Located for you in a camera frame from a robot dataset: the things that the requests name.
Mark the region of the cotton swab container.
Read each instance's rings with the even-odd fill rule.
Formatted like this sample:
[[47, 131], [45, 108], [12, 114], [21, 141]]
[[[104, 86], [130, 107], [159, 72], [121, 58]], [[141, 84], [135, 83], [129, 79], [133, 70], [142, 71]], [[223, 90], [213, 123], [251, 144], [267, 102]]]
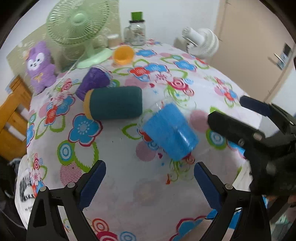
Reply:
[[115, 49], [121, 43], [121, 38], [119, 34], [112, 34], [107, 36], [108, 48]]

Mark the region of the orange plastic cup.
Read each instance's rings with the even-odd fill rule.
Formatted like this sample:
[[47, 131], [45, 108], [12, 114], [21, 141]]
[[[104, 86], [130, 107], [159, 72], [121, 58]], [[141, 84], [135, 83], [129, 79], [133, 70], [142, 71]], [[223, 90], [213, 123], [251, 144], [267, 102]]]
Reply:
[[113, 60], [117, 65], [128, 65], [132, 63], [135, 52], [129, 45], [121, 45], [114, 50]]

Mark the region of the black clothes pile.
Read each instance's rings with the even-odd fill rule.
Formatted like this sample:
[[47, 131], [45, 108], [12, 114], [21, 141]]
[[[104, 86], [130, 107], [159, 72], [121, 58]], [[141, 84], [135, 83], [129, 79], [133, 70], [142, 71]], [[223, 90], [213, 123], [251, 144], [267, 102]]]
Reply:
[[1, 240], [26, 240], [25, 229], [15, 205], [13, 166], [1, 157]]

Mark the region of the white printed cloth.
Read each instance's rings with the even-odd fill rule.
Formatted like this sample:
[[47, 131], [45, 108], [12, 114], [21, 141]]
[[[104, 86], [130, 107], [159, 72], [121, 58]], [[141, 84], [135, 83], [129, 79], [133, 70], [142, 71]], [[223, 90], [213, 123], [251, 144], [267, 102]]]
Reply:
[[25, 228], [28, 228], [30, 214], [38, 191], [44, 186], [47, 167], [35, 153], [22, 157], [16, 178], [15, 205]]

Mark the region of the green cup on jar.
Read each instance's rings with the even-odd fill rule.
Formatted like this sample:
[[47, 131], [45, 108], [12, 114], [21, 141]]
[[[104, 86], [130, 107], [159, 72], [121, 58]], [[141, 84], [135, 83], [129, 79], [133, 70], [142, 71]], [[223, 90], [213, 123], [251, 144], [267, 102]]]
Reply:
[[142, 21], [143, 20], [143, 12], [141, 12], [141, 11], [131, 12], [131, 20], [132, 21]]

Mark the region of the purple plastic cup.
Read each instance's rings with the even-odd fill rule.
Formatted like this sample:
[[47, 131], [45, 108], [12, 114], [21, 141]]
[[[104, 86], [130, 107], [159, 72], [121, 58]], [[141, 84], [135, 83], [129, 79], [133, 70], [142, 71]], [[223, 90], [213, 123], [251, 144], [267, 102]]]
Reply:
[[75, 94], [80, 100], [84, 100], [89, 90], [107, 87], [113, 80], [110, 71], [101, 65], [92, 65], [83, 77]]

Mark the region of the green desk fan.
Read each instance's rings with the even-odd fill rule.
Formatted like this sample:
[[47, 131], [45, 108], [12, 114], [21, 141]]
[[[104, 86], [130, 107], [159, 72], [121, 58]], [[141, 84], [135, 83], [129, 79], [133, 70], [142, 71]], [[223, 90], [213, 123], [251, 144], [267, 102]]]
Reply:
[[105, 26], [109, 12], [108, 1], [59, 1], [47, 17], [49, 37], [62, 47], [84, 45], [78, 69], [102, 63], [112, 51], [106, 47], [94, 49], [93, 39]]

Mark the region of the wooden chair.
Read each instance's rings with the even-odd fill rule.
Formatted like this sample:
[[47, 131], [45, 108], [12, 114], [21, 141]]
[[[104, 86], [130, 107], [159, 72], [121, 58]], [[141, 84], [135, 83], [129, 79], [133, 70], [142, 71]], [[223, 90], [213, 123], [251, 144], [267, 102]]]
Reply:
[[30, 109], [32, 93], [19, 75], [9, 85], [12, 93], [1, 105], [1, 157], [7, 161], [21, 158], [27, 152], [26, 140], [21, 140], [10, 133], [7, 124], [26, 136], [28, 121], [21, 115], [18, 107]]

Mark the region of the floral tablecloth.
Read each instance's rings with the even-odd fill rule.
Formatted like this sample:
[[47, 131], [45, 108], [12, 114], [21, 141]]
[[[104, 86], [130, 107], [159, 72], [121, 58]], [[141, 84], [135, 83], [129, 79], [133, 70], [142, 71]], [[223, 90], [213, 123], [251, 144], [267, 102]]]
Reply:
[[85, 69], [63, 74], [32, 98], [27, 155], [43, 159], [44, 186], [51, 189], [77, 181], [97, 160], [106, 163], [106, 176], [84, 210], [99, 237], [189, 240], [212, 212], [193, 175], [196, 162], [224, 183], [232, 183], [245, 163], [243, 149], [211, 131], [207, 115], [220, 111], [255, 128], [261, 117], [239, 104], [241, 88], [205, 62], [155, 41], [134, 51], [127, 66], [103, 63], [113, 76], [110, 86], [141, 88], [143, 113], [172, 98], [199, 139], [190, 156], [173, 161], [139, 129], [139, 118], [88, 120], [75, 94]]

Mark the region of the dark teal cup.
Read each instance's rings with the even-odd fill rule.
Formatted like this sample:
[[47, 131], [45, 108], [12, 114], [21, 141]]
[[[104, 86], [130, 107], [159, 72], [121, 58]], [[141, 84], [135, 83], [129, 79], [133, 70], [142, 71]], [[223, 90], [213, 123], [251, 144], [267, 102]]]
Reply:
[[123, 120], [142, 115], [142, 89], [137, 86], [89, 90], [83, 103], [86, 118], [94, 121]]

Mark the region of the purple plush toy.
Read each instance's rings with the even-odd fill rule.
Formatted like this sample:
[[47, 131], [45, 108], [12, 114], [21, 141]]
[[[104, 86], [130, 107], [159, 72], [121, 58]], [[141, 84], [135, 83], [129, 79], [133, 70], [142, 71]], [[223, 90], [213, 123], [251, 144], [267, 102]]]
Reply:
[[29, 50], [26, 66], [35, 94], [40, 94], [55, 83], [55, 65], [52, 63], [51, 52], [45, 41], [38, 42]]

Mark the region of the glass mason jar mug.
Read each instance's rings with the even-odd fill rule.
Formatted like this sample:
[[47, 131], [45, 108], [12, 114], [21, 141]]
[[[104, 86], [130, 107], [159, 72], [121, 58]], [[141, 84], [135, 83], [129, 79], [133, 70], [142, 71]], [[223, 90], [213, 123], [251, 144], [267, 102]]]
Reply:
[[123, 37], [126, 44], [143, 46], [146, 41], [145, 20], [129, 21], [129, 26], [124, 28]]

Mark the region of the blue plastic cup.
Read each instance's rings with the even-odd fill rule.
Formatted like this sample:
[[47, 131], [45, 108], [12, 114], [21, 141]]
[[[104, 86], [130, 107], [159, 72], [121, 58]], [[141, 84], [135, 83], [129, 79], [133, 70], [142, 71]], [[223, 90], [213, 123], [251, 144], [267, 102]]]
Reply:
[[138, 127], [163, 148], [174, 161], [180, 161], [197, 146], [199, 139], [172, 98], [151, 106], [139, 119]]

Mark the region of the white standing fan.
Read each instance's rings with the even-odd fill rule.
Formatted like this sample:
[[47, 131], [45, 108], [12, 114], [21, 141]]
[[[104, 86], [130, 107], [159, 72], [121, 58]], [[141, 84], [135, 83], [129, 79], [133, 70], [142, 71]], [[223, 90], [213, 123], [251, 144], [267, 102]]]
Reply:
[[187, 53], [199, 59], [209, 59], [218, 51], [219, 39], [210, 29], [201, 28], [196, 31], [186, 27], [182, 37], [186, 41]]

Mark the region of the beige patterned wall panel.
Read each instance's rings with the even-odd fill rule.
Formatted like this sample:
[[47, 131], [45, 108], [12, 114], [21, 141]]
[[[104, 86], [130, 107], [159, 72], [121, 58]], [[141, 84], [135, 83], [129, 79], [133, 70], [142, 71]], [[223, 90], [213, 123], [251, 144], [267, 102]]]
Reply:
[[[109, 35], [121, 35], [119, 1], [109, 1], [108, 3], [110, 6], [109, 17], [102, 30], [100, 30], [93, 40], [93, 47], [95, 49], [108, 46], [107, 37]], [[74, 47], [62, 47], [54, 43], [47, 34], [47, 26], [43, 24], [16, 45], [6, 57], [14, 75], [20, 75], [22, 78], [28, 77], [25, 57], [29, 54], [29, 50], [40, 41], [45, 41], [47, 47], [50, 49], [57, 71], [63, 71], [66, 67], [73, 65], [85, 51], [83, 44]]]

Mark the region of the beige door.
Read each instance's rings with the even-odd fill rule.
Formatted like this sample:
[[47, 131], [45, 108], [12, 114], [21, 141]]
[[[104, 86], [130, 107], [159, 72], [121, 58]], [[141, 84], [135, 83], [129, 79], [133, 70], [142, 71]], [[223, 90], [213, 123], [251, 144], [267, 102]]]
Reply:
[[210, 64], [251, 97], [271, 101], [291, 69], [278, 66], [290, 33], [261, 1], [221, 1], [215, 33], [219, 49]]

